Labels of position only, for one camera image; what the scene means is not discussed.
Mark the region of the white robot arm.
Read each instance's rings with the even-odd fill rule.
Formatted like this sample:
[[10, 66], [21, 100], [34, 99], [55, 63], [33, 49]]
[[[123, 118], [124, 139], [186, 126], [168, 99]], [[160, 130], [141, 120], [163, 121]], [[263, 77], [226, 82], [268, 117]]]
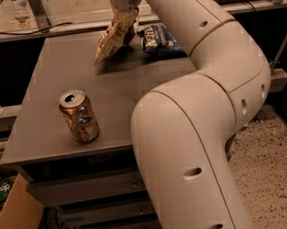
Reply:
[[[110, 0], [119, 10], [142, 0]], [[247, 31], [214, 0], [146, 0], [191, 59], [131, 118], [136, 161], [162, 229], [254, 229], [225, 155], [270, 89], [270, 67]]]

